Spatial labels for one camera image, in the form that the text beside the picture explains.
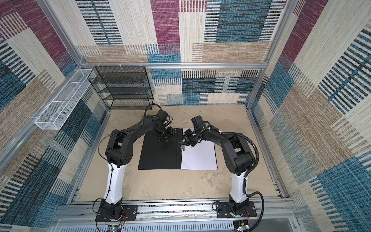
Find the cable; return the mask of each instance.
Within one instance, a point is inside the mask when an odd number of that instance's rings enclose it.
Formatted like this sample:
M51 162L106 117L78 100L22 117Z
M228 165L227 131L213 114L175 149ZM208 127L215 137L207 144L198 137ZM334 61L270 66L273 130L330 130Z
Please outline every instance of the cable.
M96 224L96 221L95 221L95 226L96 226L97 230L98 230L99 232L101 232L101 231L99 230L99 228L98 228L98 225Z
M114 172L114 167L112 166L111 163L109 163L111 165L111 178L109 179L109 186L108 186L108 190L107 190L107 196L106 198L104 199L104 201L106 201L107 197L108 197L108 194L109 192L111 191L111 181L112 181L112 174Z
M214 209L214 207L213 207L215 203L220 203L220 201L213 202L213 204L211 205L211 208L212 208L214 211L216 211L216 208Z
M124 224L125 224L125 222L126 222L126 212L124 212L123 214L125 214L125 216L123 216L123 218L121 219L121 221L120 221L120 223L118 224L118 227L119 227L119 229L122 231L122 229L124 228ZM122 220L124 220L124 223L122 224L123 225L123 227L122 228L120 228L120 225L121 225L121 222L122 222Z
M93 203L93 207L92 207L92 210L93 210L94 213L98 213L98 212L95 212L95 211L94 211L94 205L95 205L96 201L98 201L99 199L104 200L103 198L97 198L97 199L94 201L94 203Z
M194 132L196 131L197 127L199 127L203 123L208 123L209 126L211 126L211 123L209 121L202 121L202 122L198 123L197 126L194 127L194 129L192 131L192 134L194 134Z
M235 136L239 136L239 137L242 137L244 139L247 140L247 142L249 142L251 144L251 146L254 148L254 152L255 152L255 162L253 164L253 166L247 171L245 172L245 178L244 178L244 181L243 181L243 194L246 194L246 177L249 175L249 173L254 170L257 166L257 164L259 163L259 151L257 150L257 147L256 145L254 144L254 142L247 136L241 134L241 133L236 133L236 132L221 132L221 134L231 134L231 135L235 135Z
M109 134L109 135L105 136L104 138L101 139L101 141L100 141L99 144L98 144L98 154L99 154L99 155L100 155L104 160L106 160L106 161L107 161L107 159L105 159L105 158L101 155L101 153L99 152L99 147L100 147L100 145L101 145L101 142L103 141L103 139L107 138L108 136L111 136L111 135L113 135L113 134L117 134L117 133L119 133L119 132L121 132L121 131L118 131L118 132L115 132L115 133L112 133L112 134Z
M160 108L160 110L162 110L161 106L157 105L156 103L151 103L151 104L149 104L149 105L145 108L145 110L144 110L144 116L147 115L147 109L148 109L151 105L156 105L156 106L158 106L158 107Z
M260 198L262 199L262 210L260 212L260 216L259 216L257 222L252 227L250 227L250 229L248 229L245 232L251 232L253 229L255 229L259 225L259 223L260 223L260 221L262 220L262 217L263 217L263 212L264 212L264 198L263 198L263 195L260 192L256 191L256 192L253 192L251 194L246 194L246 196L252 197L252 196L254 196L256 194L259 194L260 195Z

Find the white wire mesh basket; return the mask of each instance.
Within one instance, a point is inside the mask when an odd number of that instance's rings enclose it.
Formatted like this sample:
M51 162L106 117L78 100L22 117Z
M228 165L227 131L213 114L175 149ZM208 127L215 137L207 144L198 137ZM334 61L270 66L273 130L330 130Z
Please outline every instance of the white wire mesh basket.
M60 130L89 87L89 75L94 78L91 69L77 71L40 114L35 124L42 130Z

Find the black wire mesh organizer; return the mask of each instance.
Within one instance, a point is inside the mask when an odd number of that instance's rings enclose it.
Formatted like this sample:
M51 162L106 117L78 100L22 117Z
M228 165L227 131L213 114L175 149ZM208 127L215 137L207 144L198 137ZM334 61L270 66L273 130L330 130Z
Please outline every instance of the black wire mesh organizer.
M95 66L89 82L110 110L145 109L153 94L145 67Z

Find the patterned wall panel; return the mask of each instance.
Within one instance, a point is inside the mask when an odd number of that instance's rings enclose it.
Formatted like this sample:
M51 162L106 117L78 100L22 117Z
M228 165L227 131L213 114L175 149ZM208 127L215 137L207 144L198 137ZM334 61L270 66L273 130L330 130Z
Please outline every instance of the patterned wall panel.
M286 0L50 2L81 55L95 63L262 62L286 5Z
M36 0L0 0L0 6L1 150L76 63ZM98 51L87 46L85 52ZM0 174L1 230L48 227L58 205L66 203L104 116L99 97L89 89L60 131L32 134Z
M93 91L88 88L60 131L37 129L1 173L0 223L48 228L67 202L106 115Z
M36 0L0 0L0 6L1 150L76 63Z
M245 104L259 69L147 69L160 105Z
M371 2L300 0L251 110L307 231L369 231Z

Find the beige textured floor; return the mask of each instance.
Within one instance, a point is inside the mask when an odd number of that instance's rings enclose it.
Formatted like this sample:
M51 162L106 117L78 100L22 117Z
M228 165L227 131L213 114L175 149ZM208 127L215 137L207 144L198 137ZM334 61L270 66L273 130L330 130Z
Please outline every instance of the beige textured floor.
M156 107L148 113L155 114ZM226 132L241 132L256 144L249 118L243 105L203 105L162 107L173 117L173 128L193 127L191 118L201 115L212 125ZM113 110L103 136L114 129L125 129L139 122L143 110ZM223 153L216 148L216 171L193 170L138 170L144 136L134 143L134 154L122 186L123 199L182 199L228 197L231 189L231 173L224 163ZM100 147L104 153L108 139ZM96 151L82 183L77 201L91 201L103 197L108 177L107 162ZM276 196L272 179L264 158L260 155L258 166L249 175L248 192L260 191L264 196Z

